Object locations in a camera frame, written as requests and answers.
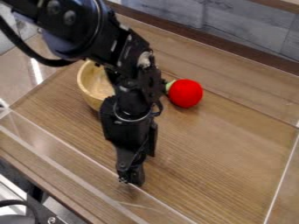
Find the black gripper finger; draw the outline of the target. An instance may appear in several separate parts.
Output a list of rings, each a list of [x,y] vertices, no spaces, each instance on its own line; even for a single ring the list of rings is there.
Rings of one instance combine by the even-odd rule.
[[[141,186],[145,182],[144,165],[132,165],[128,169],[128,182],[136,186]]]
[[[157,124],[156,122],[152,122],[149,126],[148,143],[146,143],[146,155],[150,157],[154,157],[156,141],[157,141]]]

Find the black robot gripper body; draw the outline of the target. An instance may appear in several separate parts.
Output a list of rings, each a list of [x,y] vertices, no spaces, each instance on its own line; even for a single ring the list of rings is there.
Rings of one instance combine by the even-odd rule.
[[[105,139],[116,148],[116,173],[118,181],[128,182],[128,169],[144,164],[146,155],[148,132],[154,119],[148,116],[141,121],[126,122],[117,118],[116,97],[109,96],[101,103],[98,118]]]

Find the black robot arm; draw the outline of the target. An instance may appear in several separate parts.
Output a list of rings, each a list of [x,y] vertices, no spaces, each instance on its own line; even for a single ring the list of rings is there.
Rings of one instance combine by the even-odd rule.
[[[18,49],[49,67],[92,60],[104,68],[114,93],[98,109],[105,139],[116,148],[118,180],[145,182],[144,161],[154,154],[165,80],[146,40],[117,20],[104,0],[0,0],[11,14],[41,29],[56,59],[44,58],[22,41],[3,18],[0,31]]]

